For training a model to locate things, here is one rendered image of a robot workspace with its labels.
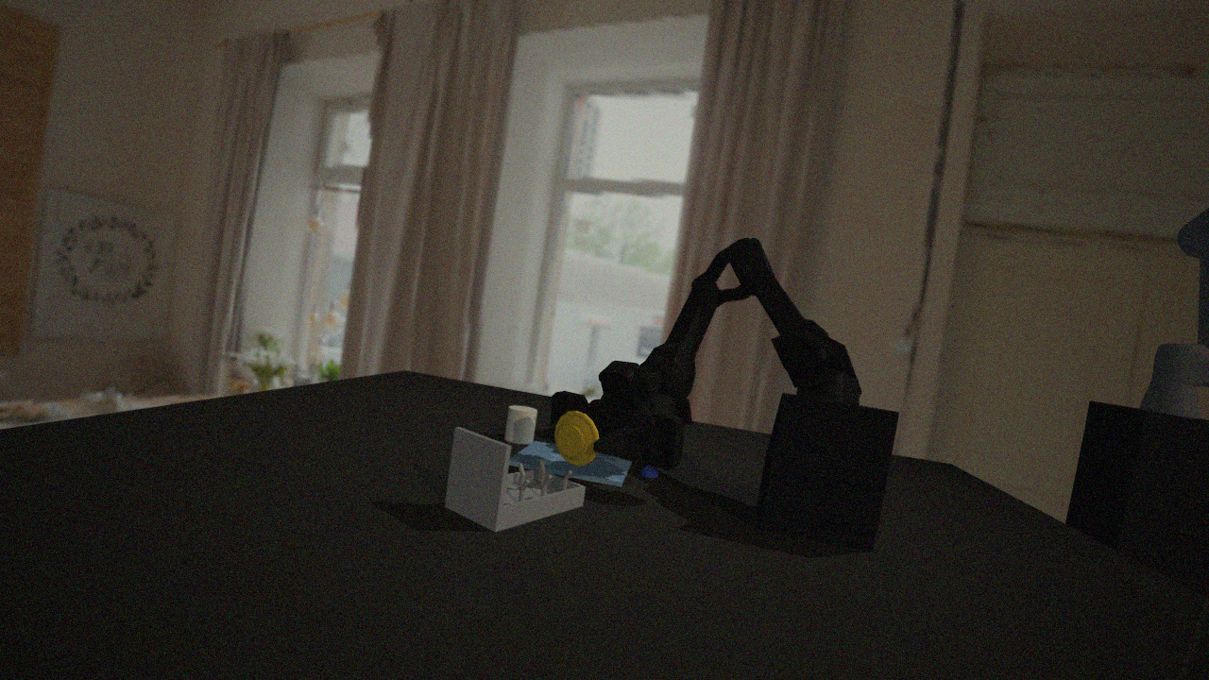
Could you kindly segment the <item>yellow round plate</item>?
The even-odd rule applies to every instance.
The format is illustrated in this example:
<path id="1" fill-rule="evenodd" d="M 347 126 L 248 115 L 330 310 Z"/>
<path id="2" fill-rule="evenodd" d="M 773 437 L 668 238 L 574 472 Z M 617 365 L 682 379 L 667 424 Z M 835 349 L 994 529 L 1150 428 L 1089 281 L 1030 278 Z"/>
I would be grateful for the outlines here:
<path id="1" fill-rule="evenodd" d="M 597 453 L 592 442 L 598 440 L 598 430 L 583 413 L 566 413 L 555 425 L 555 445 L 562 457 L 575 466 L 585 466 Z"/>

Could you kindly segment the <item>light blue flat mat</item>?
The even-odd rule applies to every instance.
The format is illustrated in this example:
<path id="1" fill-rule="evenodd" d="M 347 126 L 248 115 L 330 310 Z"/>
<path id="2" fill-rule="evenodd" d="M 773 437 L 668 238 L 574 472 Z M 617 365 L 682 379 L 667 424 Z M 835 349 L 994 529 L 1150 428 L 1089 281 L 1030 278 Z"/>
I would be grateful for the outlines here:
<path id="1" fill-rule="evenodd" d="M 591 462 L 588 462 L 585 466 L 575 466 L 562 457 L 556 445 L 532 442 L 510 459 L 509 466 L 517 468 L 519 463 L 523 463 L 523 468 L 540 469 L 539 460 L 544 462 L 544 467 L 549 473 L 566 476 L 571 469 L 569 477 L 580 479 L 580 482 L 595 482 L 615 486 L 621 486 L 623 479 L 627 476 L 632 463 L 632 461 L 625 459 L 597 453 Z"/>

